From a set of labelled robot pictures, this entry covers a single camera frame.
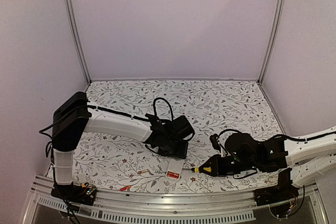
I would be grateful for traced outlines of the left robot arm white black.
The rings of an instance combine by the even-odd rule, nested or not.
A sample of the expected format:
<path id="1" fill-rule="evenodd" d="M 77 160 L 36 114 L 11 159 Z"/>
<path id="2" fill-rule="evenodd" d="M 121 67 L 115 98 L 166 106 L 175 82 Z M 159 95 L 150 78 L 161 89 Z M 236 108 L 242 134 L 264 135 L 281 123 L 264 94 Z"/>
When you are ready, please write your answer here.
<path id="1" fill-rule="evenodd" d="M 90 102 L 86 93 L 79 91 L 54 112 L 52 124 L 39 133 L 51 141 L 58 192 L 73 200 L 78 195 L 77 186 L 72 184 L 73 154 L 83 133 L 130 138 L 158 155 L 185 159 L 195 130 L 184 115 L 161 119 L 154 111 L 136 116 Z"/>

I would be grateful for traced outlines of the gold black battery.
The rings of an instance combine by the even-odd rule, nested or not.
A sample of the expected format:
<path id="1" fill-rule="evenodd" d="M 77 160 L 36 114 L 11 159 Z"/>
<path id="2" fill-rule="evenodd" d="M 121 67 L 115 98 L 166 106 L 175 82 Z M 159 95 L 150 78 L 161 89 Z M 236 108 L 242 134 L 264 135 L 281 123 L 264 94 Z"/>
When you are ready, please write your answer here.
<path id="1" fill-rule="evenodd" d="M 148 172 L 149 172 L 149 169 L 145 169 L 145 170 L 138 171 L 138 174 L 141 175 L 141 174 L 148 173 Z"/>

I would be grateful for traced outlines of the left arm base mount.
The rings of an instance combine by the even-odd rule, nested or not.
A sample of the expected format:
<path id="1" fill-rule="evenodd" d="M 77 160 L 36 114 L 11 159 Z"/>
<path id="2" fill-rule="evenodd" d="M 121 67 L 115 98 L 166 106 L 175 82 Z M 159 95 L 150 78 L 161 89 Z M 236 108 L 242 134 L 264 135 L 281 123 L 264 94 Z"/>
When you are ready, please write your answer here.
<path id="1" fill-rule="evenodd" d="M 81 185 L 58 185 L 54 183 L 51 196 L 75 202 L 82 205 L 93 206 L 96 199 L 97 188 L 95 185 L 84 183 Z"/>

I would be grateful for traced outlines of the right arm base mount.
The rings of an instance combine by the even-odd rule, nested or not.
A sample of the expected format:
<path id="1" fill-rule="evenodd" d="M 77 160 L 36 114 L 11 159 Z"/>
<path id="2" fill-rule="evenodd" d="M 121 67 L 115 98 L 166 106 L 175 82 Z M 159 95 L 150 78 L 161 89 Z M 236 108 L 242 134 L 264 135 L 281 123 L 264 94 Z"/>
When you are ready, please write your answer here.
<path id="1" fill-rule="evenodd" d="M 271 186 L 253 191 L 254 201 L 257 206 L 274 204 L 277 202 L 294 199 L 299 196 L 299 189 L 293 186 L 280 188 Z"/>

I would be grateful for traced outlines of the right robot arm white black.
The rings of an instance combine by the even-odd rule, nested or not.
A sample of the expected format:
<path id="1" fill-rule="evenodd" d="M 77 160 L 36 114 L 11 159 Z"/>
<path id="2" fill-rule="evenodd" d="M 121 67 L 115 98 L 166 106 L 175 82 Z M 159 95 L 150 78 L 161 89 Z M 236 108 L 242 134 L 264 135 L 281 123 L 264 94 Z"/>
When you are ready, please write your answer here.
<path id="1" fill-rule="evenodd" d="M 220 153 L 211 156 L 194 172 L 212 177 L 239 175 L 244 171 L 256 174 L 279 172 L 287 176 L 271 190 L 276 201 L 291 194 L 292 186 L 300 188 L 335 169 L 335 127 L 324 131 L 291 137 L 277 134 L 257 141 L 248 133 L 232 130 L 224 144 L 220 135 L 210 137 L 213 148 Z"/>

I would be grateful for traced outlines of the red gold battery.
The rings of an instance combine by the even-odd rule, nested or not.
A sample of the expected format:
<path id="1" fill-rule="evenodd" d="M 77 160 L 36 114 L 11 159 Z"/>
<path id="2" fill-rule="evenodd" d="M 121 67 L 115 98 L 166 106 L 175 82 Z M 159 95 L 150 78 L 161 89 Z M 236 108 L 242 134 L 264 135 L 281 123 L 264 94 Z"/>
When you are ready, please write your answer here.
<path id="1" fill-rule="evenodd" d="M 130 185 L 128 185 L 128 186 L 124 186 L 124 187 L 122 187 L 122 188 L 120 189 L 120 191 L 128 191 L 128 190 L 130 190 L 130 188 L 131 188 Z"/>

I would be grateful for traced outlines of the white remote with green logo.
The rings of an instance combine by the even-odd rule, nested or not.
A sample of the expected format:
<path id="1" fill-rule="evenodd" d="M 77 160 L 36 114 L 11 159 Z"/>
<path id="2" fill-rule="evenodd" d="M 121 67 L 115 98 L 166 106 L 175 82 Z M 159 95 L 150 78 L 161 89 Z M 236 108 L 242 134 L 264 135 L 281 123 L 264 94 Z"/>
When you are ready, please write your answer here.
<path id="1" fill-rule="evenodd" d="M 180 176 L 178 179 L 167 177 L 168 179 L 179 180 L 181 178 L 183 165 L 184 165 L 183 159 L 176 159 L 176 158 L 170 159 L 165 176 L 167 177 L 168 172 L 179 173 Z"/>

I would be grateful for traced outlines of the yellow handled screwdriver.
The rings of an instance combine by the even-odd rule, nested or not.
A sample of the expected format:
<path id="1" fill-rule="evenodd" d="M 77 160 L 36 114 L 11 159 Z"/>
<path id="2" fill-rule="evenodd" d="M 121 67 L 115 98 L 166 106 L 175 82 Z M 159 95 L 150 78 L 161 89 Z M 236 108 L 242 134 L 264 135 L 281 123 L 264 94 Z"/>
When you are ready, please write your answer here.
<path id="1" fill-rule="evenodd" d="M 182 168 L 182 170 L 191 171 L 193 173 L 210 173 L 212 171 L 212 169 L 210 167 L 204 167 L 204 168 L 199 168 L 199 167 Z"/>

